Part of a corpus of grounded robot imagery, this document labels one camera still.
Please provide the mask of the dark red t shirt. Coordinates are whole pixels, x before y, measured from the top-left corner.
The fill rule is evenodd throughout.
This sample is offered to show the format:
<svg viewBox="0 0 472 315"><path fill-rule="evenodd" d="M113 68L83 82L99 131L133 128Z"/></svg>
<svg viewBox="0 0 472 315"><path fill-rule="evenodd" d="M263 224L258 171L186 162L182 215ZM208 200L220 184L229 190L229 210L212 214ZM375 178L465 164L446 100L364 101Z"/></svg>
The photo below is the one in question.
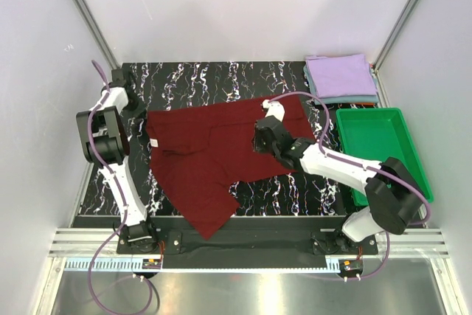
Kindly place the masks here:
<svg viewBox="0 0 472 315"><path fill-rule="evenodd" d="M253 182L289 171L253 150L254 125L265 116L262 97L149 111L150 169L170 203L206 240L239 208L229 193L237 182Z"/></svg>

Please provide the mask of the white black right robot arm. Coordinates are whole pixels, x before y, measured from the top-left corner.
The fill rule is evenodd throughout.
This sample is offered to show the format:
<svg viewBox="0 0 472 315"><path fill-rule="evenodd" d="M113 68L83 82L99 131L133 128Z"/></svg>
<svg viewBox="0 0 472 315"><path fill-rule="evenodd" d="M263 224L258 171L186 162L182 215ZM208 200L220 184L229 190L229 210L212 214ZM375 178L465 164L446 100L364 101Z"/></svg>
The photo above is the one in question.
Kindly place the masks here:
<svg viewBox="0 0 472 315"><path fill-rule="evenodd" d="M324 148L321 142L295 139L273 115L256 121L253 146L258 153L272 155L285 168L323 176L367 197L368 205L348 216L335 234L335 245L343 253L354 252L364 239L379 232L401 235L421 207L431 211L419 185L399 159L359 159Z"/></svg>

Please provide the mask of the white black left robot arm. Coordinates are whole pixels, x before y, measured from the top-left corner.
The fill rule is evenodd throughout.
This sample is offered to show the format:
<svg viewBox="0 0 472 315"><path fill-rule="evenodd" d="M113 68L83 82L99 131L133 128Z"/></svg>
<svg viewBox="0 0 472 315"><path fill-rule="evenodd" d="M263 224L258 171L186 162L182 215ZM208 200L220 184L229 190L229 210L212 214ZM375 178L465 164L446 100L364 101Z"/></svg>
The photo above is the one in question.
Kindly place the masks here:
<svg viewBox="0 0 472 315"><path fill-rule="evenodd" d="M119 254L149 254L159 245L159 235L134 184L130 168L130 144L121 113L128 111L141 117L145 106L133 90L133 75L124 69L111 71L107 80L101 66L92 66L103 81L100 98L87 111L76 114L80 144L86 160L93 164L109 186L119 207Z"/></svg>

